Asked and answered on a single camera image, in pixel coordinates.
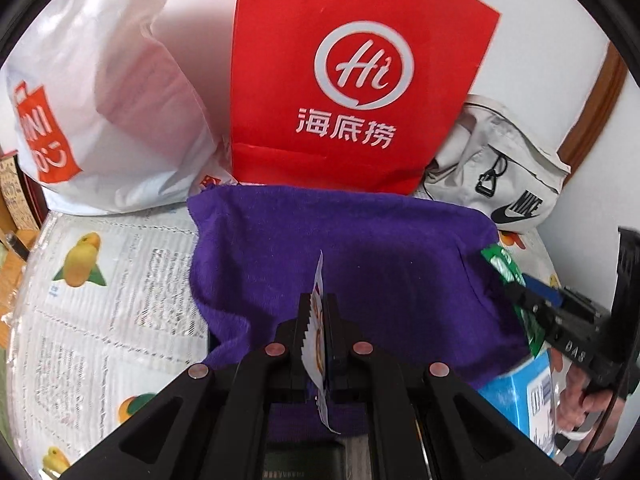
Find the person's right hand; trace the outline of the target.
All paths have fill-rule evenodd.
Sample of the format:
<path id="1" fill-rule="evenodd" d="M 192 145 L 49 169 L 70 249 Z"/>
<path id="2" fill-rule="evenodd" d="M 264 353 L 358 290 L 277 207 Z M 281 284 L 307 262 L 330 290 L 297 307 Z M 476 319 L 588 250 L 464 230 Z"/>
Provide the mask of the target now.
<path id="1" fill-rule="evenodd" d="M 559 430 L 572 431 L 582 426 L 589 414 L 604 412 L 608 407 L 613 393 L 600 391 L 587 396 L 585 388 L 588 382 L 587 374 L 572 364 L 565 376 L 565 388 L 560 394 L 560 402 L 556 408 L 556 426 Z M 617 398 L 599 439 L 592 447 L 593 451 L 606 448 L 613 441 L 624 407 L 625 401 Z"/>

